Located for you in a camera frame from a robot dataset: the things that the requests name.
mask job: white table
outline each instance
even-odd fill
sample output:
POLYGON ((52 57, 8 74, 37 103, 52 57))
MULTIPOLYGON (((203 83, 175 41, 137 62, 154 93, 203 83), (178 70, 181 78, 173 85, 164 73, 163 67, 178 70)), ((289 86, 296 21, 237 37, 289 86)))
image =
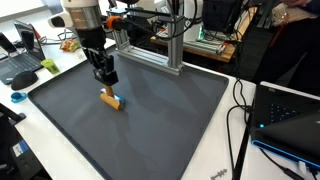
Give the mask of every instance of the white table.
MULTIPOLYGON (((44 46, 43 50, 47 58, 52 58, 55 61, 61 73, 86 59, 81 50, 67 53, 60 51, 58 46, 44 46)), ((232 97, 232 89, 236 79, 204 68, 188 65, 213 74, 225 76, 229 78, 229 85, 182 179, 210 179, 217 171, 227 169, 227 174, 221 179, 229 180, 231 179, 231 165, 227 143, 226 114, 229 108, 236 105, 232 97)), ((37 75, 39 76, 39 80, 35 84, 19 92, 27 93, 56 76, 51 75, 46 69, 37 71, 37 75)), ((247 103, 251 103, 255 85, 246 81, 242 81, 242 83, 244 85, 243 94, 247 103)), ((29 99, 18 104, 13 104, 10 98, 13 91, 10 86, 1 83, 0 89, 0 102, 14 112, 23 112, 27 116, 25 120, 16 125, 16 128, 53 179, 103 179, 82 154, 29 99)), ((236 97, 242 104, 239 86, 237 86, 236 92, 236 97)), ((245 130, 243 111, 241 109, 232 111, 230 115, 230 130, 232 134, 233 158, 236 160, 245 130)))
MULTIPOLYGON (((303 92, 295 91, 292 89, 288 89, 282 86, 278 86, 275 84, 262 82, 262 85, 273 87, 275 89, 280 89, 288 92, 292 92, 301 96, 306 96, 314 99, 319 99, 318 96, 313 96, 310 94, 306 94, 303 92)), ((288 160, 285 160, 284 158, 281 158, 279 156, 276 156, 274 154, 266 152, 273 160, 275 160, 280 165, 287 167, 291 169, 292 171, 296 172, 297 174, 301 174, 298 165, 294 164, 293 162, 290 162, 288 160)), ((277 166, 275 166, 271 161, 269 161, 262 153, 261 151, 253 146, 251 144, 251 140, 249 139, 246 156, 243 164, 243 170, 241 174, 241 179, 243 180, 290 180, 291 178, 284 174, 277 166)))

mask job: sticker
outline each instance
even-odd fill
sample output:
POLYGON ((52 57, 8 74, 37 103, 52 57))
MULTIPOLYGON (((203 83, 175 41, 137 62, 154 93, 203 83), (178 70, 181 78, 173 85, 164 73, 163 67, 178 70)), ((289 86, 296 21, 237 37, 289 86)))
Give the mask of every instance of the sticker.
POLYGON ((21 154, 29 150, 29 147, 24 140, 20 141, 18 144, 14 145, 12 148, 16 157, 19 157, 21 154))

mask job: black cable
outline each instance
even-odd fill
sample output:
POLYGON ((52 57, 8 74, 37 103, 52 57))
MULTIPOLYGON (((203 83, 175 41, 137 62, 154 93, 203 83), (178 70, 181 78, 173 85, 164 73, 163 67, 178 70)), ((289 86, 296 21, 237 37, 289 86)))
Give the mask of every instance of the black cable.
POLYGON ((228 113, 227 113, 227 134, 228 134, 228 147, 229 147, 229 154, 230 154, 230 161, 231 161, 231 173, 232 173, 232 179, 234 177, 234 160, 233 160, 233 155, 232 155, 232 145, 231 145, 231 137, 230 137, 230 127, 229 127, 229 115, 231 113, 231 111, 235 108, 238 108, 238 107, 242 107, 241 105, 236 105, 236 106, 233 106, 232 108, 230 108, 228 110, 228 113))
POLYGON ((310 167, 310 168, 309 168, 309 171, 311 172, 311 174, 312 174, 312 176, 313 176, 313 178, 314 178, 315 180, 318 180, 318 179, 317 179, 318 170, 319 170, 319 169, 316 169, 316 168, 314 168, 314 167, 310 167))
POLYGON ((193 26, 193 24, 195 23, 195 21, 196 21, 196 16, 197 16, 197 13, 198 13, 198 3, 197 3, 197 0, 194 0, 194 9, 195 9, 195 10, 194 10, 193 18, 192 18, 192 21, 191 21, 191 23, 189 24, 189 26, 188 26, 186 29, 184 29, 181 33, 174 35, 173 38, 178 37, 178 36, 184 34, 184 33, 185 33, 188 29, 190 29, 190 28, 193 26))
POLYGON ((240 40, 239 37, 238 37, 238 33, 241 35, 241 39, 242 39, 242 37, 243 37, 243 35, 242 35, 242 34, 240 33, 240 31, 239 31, 241 21, 242 21, 242 14, 240 14, 240 16, 239 16, 237 28, 234 29, 234 31, 235 31, 235 33, 236 33, 236 37, 237 37, 236 40, 237 40, 237 41, 240 40))
POLYGON ((234 69, 232 70, 232 73, 234 73, 237 78, 241 78, 240 77, 240 66, 241 66, 241 61, 242 61, 241 54, 243 51, 244 43, 243 43, 243 41, 238 41, 237 44, 234 46, 236 48, 236 58, 235 58, 236 65, 235 65, 234 69))
POLYGON ((283 173, 285 173, 287 176, 291 177, 293 180, 304 180, 303 177, 301 177, 300 175, 298 175, 297 173, 293 172, 292 170, 290 170, 289 168, 285 168, 283 166, 281 166, 280 164, 278 164, 277 162, 275 162, 273 159, 270 158, 270 156, 268 156, 268 154, 266 152, 264 152, 263 149, 260 149, 260 151, 262 152, 262 154, 269 159, 274 165, 276 165, 279 169, 282 170, 283 173))
POLYGON ((173 24, 174 24, 173 33, 172 33, 172 38, 173 38, 174 35, 175 35, 176 32, 177 32, 177 16, 174 14, 174 10, 173 10, 172 3, 170 2, 170 0, 167 0, 167 3, 168 3, 169 8, 170 8, 171 17, 173 17, 173 24))

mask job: black mat border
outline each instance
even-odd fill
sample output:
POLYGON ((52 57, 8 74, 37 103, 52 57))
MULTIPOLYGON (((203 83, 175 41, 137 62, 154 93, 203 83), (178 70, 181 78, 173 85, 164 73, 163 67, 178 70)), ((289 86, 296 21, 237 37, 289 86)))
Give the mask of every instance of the black mat border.
MULTIPOLYGON (((54 126, 68 139, 68 141, 70 141, 71 144, 89 161, 89 163, 93 166, 93 168, 94 168, 104 179, 113 180, 113 178, 99 165, 99 163, 97 163, 97 162, 94 160, 94 158, 92 158, 91 155, 90 155, 84 148, 82 148, 81 145, 80 145, 79 143, 77 143, 77 141, 76 141, 71 135, 69 135, 69 133, 68 133, 67 131, 65 131, 64 128, 63 128, 59 123, 57 123, 57 121, 56 121, 53 117, 51 117, 51 116, 46 112, 46 110, 43 109, 38 103, 36 103, 36 102, 33 100, 33 98, 32 98, 33 95, 34 95, 35 93, 37 93, 40 89, 48 86, 48 85, 49 85, 50 83, 52 83, 52 82, 55 82, 55 81, 57 81, 57 80, 60 80, 60 79, 63 78, 64 76, 72 73, 74 70, 76 70, 76 69, 78 69, 78 68, 80 68, 80 67, 82 67, 82 66, 84 66, 84 65, 87 65, 88 63, 90 63, 90 62, 89 62, 88 60, 85 60, 85 61, 79 63, 78 65, 70 68, 69 70, 63 72, 62 74, 60 74, 60 75, 58 75, 58 76, 56 76, 56 77, 48 80, 47 82, 39 85, 38 87, 36 87, 35 89, 31 90, 31 91, 28 93, 28 98, 29 98, 30 101, 50 120, 50 122, 51 122, 52 124, 54 124, 54 126)), ((192 71, 192 70, 201 71, 200 69, 193 68, 193 67, 191 67, 191 66, 187 66, 187 65, 185 65, 185 66, 186 66, 186 67, 185 67, 185 68, 186 68, 186 69, 185 69, 186 71, 190 71, 190 70, 191 70, 191 71, 192 71)), ((209 75, 219 76, 219 75, 212 74, 212 73, 210 73, 210 72, 205 72, 205 73, 208 73, 209 75)), ((223 94, 224 94, 225 91, 226 91, 226 89, 227 89, 227 87, 228 87, 228 85, 229 85, 229 82, 230 82, 230 81, 229 81, 229 79, 228 79, 227 77, 224 77, 224 76, 219 76, 219 77, 224 78, 225 81, 226 81, 226 83, 225 83, 225 89, 224 89, 224 91, 223 91, 223 94)), ((181 174, 179 175, 179 179, 181 179, 182 176, 183 176, 183 174, 185 173, 185 170, 187 169, 187 167, 188 167, 188 165, 189 165, 189 163, 190 163, 190 161, 191 161, 191 159, 192 159, 192 157, 193 157, 193 155, 194 155, 194 153, 195 153, 195 151, 196 151, 196 149, 197 149, 197 147, 198 147, 198 145, 199 145, 199 143, 200 143, 200 141, 201 141, 201 138, 203 137, 203 134, 206 132, 206 129, 208 128, 208 124, 206 125, 206 128, 203 129, 202 134, 199 136, 198 143, 195 144, 195 150, 194 150, 194 152, 192 153, 192 156, 189 158, 188 161, 185 162, 185 163, 186 163, 185 168, 183 168, 183 171, 181 171, 181 174)))

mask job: desk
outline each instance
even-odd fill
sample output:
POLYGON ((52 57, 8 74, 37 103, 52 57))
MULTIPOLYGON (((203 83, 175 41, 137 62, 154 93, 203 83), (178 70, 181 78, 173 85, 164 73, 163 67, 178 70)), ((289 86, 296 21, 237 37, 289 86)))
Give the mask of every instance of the desk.
MULTIPOLYGON (((244 35, 246 33, 256 11, 257 11, 257 8, 255 8, 255 7, 249 9, 248 14, 244 17, 243 22, 239 26, 239 29, 238 29, 239 32, 237 32, 238 37, 241 37, 242 35, 244 35)), ((156 37, 152 37, 150 39, 150 41, 152 43, 155 43, 158 45, 167 46, 167 42, 162 41, 162 40, 158 40, 158 39, 156 39, 156 37)), ((233 45, 228 45, 228 46, 226 46, 225 50, 220 55, 218 55, 214 52, 205 51, 201 47, 195 48, 195 47, 190 47, 190 46, 184 45, 183 50, 185 52, 189 52, 189 53, 196 54, 199 56, 203 56, 203 57, 207 57, 207 58, 214 59, 217 61, 229 63, 235 53, 236 48, 233 45)))
MULTIPOLYGON (((85 61, 85 56, 81 50, 74 53, 62 52, 58 46, 44 46, 45 56, 55 60, 61 73, 85 61)), ((191 67, 198 68, 229 79, 229 85, 218 105, 211 121, 190 161, 182 179, 210 179, 217 171, 227 169, 228 172, 221 179, 231 179, 230 157, 227 144, 227 133, 225 118, 229 108, 235 105, 232 98, 233 84, 236 79, 214 71, 209 71, 191 64, 191 67)), ((58 75, 51 75, 46 69, 37 71, 39 80, 32 86, 20 92, 29 92, 37 86, 58 75)), ((244 96, 247 102, 252 102, 255 85, 242 81, 244 85, 244 96)), ((13 104, 10 95, 13 92, 10 86, 0 84, 0 101, 15 111, 23 112, 27 118, 16 125, 17 130, 26 140, 39 161, 53 179, 103 179, 82 154, 68 141, 66 137, 38 110, 29 99, 19 104, 13 104)), ((230 116, 230 128, 232 132, 232 145, 234 159, 238 156, 238 151, 245 130, 243 121, 243 111, 237 109, 230 116)))
MULTIPOLYGON (((263 82, 262 85, 320 100, 320 97, 302 93, 292 89, 288 89, 282 86, 278 86, 278 85, 274 85, 266 82, 263 82)), ((293 162, 290 162, 277 155, 274 155, 268 152, 266 153, 280 165, 287 167, 292 171, 296 172, 297 174, 301 175, 301 173, 299 172, 299 167, 293 162)), ((259 179, 259 180, 288 179, 290 180, 291 178, 285 175, 277 166, 275 166, 271 161, 269 161, 257 147, 254 147, 253 145, 251 145, 251 140, 249 139, 245 160, 243 164, 241 179, 243 180, 256 180, 256 179, 259 179)))

